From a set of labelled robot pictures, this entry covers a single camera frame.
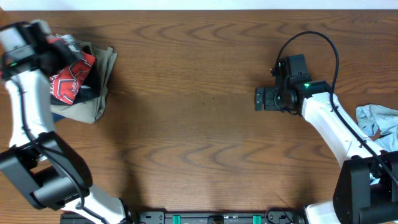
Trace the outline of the light blue grey t-shirt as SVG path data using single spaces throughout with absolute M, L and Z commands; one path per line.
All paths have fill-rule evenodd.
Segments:
M 375 140 L 387 152 L 397 151 L 397 110 L 382 105 L 364 105 L 356 108 L 356 120 L 368 136 L 380 132 Z

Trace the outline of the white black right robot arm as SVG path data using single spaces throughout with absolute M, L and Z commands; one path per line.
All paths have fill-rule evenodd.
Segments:
M 384 223 L 397 221 L 397 153 L 367 137 L 341 107 L 324 80 L 313 81 L 303 55 L 280 59 L 271 71 L 274 87 L 259 87 L 257 111 L 299 115 L 321 135 L 341 171 L 333 198 L 304 208 L 297 223 Z

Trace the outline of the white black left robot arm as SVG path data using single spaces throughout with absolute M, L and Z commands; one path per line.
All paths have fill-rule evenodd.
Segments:
M 135 223 L 125 203 L 93 183 L 85 161 L 56 133 L 49 76 L 84 56 L 73 40 L 53 39 L 44 21 L 1 28 L 1 78 L 12 106 L 12 136 L 1 171 L 36 209 L 64 210 L 93 223 Z

